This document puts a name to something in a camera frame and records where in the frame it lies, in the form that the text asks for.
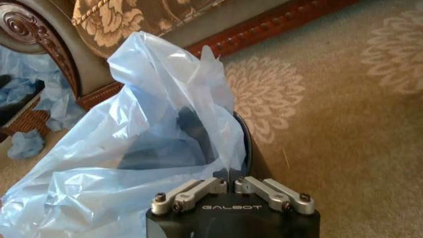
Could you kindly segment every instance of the sofa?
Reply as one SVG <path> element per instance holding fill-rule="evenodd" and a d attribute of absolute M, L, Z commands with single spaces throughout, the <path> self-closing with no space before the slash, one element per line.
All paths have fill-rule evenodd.
<path fill-rule="evenodd" d="M 18 52 L 48 53 L 78 105 L 89 110 L 121 88 L 106 57 L 133 31 L 158 35 L 197 57 L 209 45 L 222 57 L 356 1 L 0 0 L 0 44 Z M 22 128 L 25 124 L 17 117 L 2 132 L 36 128 Z"/>

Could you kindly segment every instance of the carpet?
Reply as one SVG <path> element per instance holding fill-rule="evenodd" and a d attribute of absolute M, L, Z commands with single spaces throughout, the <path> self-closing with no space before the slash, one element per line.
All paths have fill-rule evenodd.
<path fill-rule="evenodd" d="M 420 237 L 423 1 L 363 0 L 221 61 L 252 173 L 311 194 L 321 237 Z M 1 157 L 1 194 L 38 158 Z"/>

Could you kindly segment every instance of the metal bracket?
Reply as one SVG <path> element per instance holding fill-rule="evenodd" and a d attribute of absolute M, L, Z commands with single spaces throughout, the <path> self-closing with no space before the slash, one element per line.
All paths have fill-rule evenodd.
<path fill-rule="evenodd" d="M 315 202 L 309 195 L 295 192 L 269 178 L 262 182 L 253 177 L 238 178 L 234 181 L 234 192 L 257 194 L 276 211 L 284 212 L 293 209 L 304 215 L 315 212 Z"/>
<path fill-rule="evenodd" d="M 201 181 L 200 180 L 189 180 L 182 185 L 180 185 L 177 188 L 174 188 L 168 193 L 157 193 L 154 199 L 150 202 L 150 212 L 154 215 L 164 215 L 168 213 L 172 209 L 173 200 L 178 193 L 189 190 L 192 187 L 194 187 Z"/>
<path fill-rule="evenodd" d="M 178 213 L 190 210 L 196 202 L 209 193 L 226 193 L 226 182 L 221 178 L 209 178 L 189 191 L 178 193 L 173 201 L 173 211 Z"/>

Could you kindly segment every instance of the sofa cushion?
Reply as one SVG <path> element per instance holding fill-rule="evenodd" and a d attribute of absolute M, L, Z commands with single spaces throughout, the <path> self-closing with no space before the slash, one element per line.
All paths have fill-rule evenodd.
<path fill-rule="evenodd" d="M 108 57 L 133 31 L 161 36 L 226 0 L 76 0 L 72 23 L 93 52 Z"/>

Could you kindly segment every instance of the plastic bag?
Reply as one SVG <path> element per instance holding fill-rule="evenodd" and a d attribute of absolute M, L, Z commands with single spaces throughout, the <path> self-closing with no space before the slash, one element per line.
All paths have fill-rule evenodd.
<path fill-rule="evenodd" d="M 133 33 L 109 57 L 117 95 L 96 105 L 2 198 L 5 238 L 144 237 L 153 195 L 240 169 L 242 131 L 222 65 Z"/>
<path fill-rule="evenodd" d="M 28 133 L 16 132 L 12 137 L 12 147 L 6 151 L 10 159 L 18 160 L 34 156 L 44 148 L 44 140 L 36 129 Z"/>
<path fill-rule="evenodd" d="M 49 129 L 57 131 L 70 128 L 85 111 L 74 102 L 69 84 L 49 55 L 26 55 L 0 46 L 0 59 L 0 75 L 9 74 L 13 78 L 29 80 L 30 83 L 34 83 L 36 80 L 44 81 L 45 87 L 40 95 L 40 102 L 33 110 L 48 111 L 50 118 L 46 121 L 46 126 Z M 4 101 L 5 96 L 6 100 L 13 99 L 16 102 L 20 95 L 26 92 L 29 90 L 22 87 L 16 88 L 13 92 L 0 91 L 0 106 L 1 101 L 4 105 L 10 103 Z"/>
<path fill-rule="evenodd" d="M 26 95 L 33 94 L 34 85 L 29 79 L 13 78 L 10 82 L 0 88 L 0 107 L 18 103 Z"/>
<path fill-rule="evenodd" d="M 50 75 L 44 80 L 45 88 L 40 95 L 40 102 L 33 110 L 45 110 L 50 117 L 46 126 L 52 131 L 70 128 L 85 111 L 74 102 L 74 96 L 62 74 Z"/>

